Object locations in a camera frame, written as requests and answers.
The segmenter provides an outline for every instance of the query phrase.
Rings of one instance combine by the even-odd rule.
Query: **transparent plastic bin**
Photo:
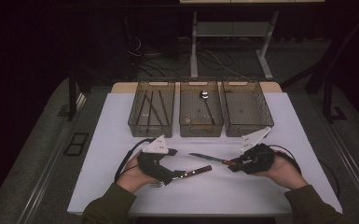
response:
[[[173,136],[175,78],[144,78],[138,82],[128,121],[134,137]]]
[[[208,92],[206,101],[200,97],[202,91]],[[180,79],[179,124],[182,137],[219,137],[221,135],[224,121],[216,77],[182,77]]]
[[[274,126],[260,83],[255,78],[223,77],[222,107],[228,137],[241,137]]]

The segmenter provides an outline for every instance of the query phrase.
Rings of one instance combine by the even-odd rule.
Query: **white table surface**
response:
[[[287,94],[265,93],[265,96],[275,125],[262,143],[289,149],[303,176],[322,199],[342,212]],[[116,170],[127,152],[144,139],[132,137],[127,124],[133,97],[134,93],[108,94],[68,206],[69,213],[81,214],[92,200],[101,197],[114,182]],[[175,96],[174,106],[173,137],[166,138],[166,142],[178,153],[163,158],[160,163],[170,170],[190,171],[205,165],[212,165],[213,170],[173,181],[165,188],[144,186],[136,192],[138,198],[131,208],[131,217],[278,217],[291,214],[289,203],[283,196],[287,189],[266,177],[232,173],[226,165],[187,155],[199,152],[221,159],[237,158],[242,154],[242,139],[226,137],[224,129],[218,138],[180,137],[179,94]]]

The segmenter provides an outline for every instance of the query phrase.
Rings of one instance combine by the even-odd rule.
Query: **dark floor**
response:
[[[260,42],[248,39],[242,41],[239,48],[224,51],[210,50],[209,43],[201,42],[199,59],[203,62],[199,61],[199,76],[233,76],[216,62],[216,57],[240,75],[262,78],[254,52]],[[282,83],[316,63],[329,44],[323,40],[272,42],[266,58],[274,81]],[[213,52],[214,55],[202,51],[203,49]],[[157,58],[157,52],[152,50],[149,54],[150,57],[145,62],[147,65],[140,65],[142,70],[139,70],[139,77],[150,76],[148,73],[156,77],[161,76],[161,73],[166,77],[189,76],[188,53],[181,54],[177,59]],[[329,124],[321,114],[323,92],[307,94],[303,90],[306,83],[306,78],[301,79],[284,91],[289,94],[331,186],[338,193],[344,216],[349,223],[359,223],[359,185],[339,153],[340,148],[345,146],[359,168],[359,114],[345,95],[339,89],[334,89],[333,105],[340,107],[347,119]],[[67,121],[65,113],[62,112],[65,112],[68,106],[67,80],[51,95],[0,189],[0,224],[80,223],[80,217],[68,214],[66,209],[108,92],[110,87],[95,86],[91,93],[79,100],[78,112],[72,121]],[[88,133],[87,144],[79,157],[64,156],[62,152],[74,133]],[[214,221],[216,222],[208,220],[194,223],[225,223],[226,220]],[[291,223],[291,218],[277,217],[275,221],[278,224],[286,224]],[[238,219],[231,219],[229,222],[242,223]]]

